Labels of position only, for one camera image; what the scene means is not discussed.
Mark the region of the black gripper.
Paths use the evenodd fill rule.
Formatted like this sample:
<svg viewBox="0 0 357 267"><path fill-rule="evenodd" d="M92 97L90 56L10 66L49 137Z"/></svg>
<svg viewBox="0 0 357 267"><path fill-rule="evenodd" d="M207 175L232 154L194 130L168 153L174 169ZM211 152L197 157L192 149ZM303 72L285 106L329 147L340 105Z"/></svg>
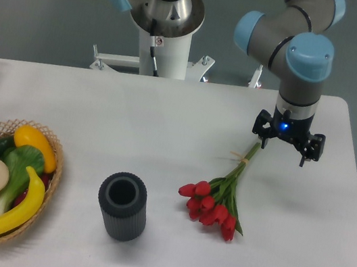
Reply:
<svg viewBox="0 0 357 267"><path fill-rule="evenodd" d="M278 138L296 146L301 154L299 167L304 162L317 162L323 154L326 136L311 135L310 127L314 116L302 120L287 118L276 107L273 117L266 110L261 110L254 122L252 132L261 140L261 148L265 148L268 140Z"/></svg>

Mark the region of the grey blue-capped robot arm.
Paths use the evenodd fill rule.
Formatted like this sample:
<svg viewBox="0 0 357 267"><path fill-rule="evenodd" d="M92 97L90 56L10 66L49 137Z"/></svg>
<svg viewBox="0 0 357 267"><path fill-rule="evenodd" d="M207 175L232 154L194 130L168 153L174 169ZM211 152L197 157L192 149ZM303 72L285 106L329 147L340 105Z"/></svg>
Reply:
<svg viewBox="0 0 357 267"><path fill-rule="evenodd" d="M110 0L130 12L139 29L139 72L184 80L192 35L204 22L202 0ZM276 107L261 111L252 132L266 143L292 144L303 161L320 159L325 136L310 132L322 85L331 73L333 44L323 33L346 10L345 0L284 0L274 17L249 11L234 29L234 43L280 80Z"/></svg>

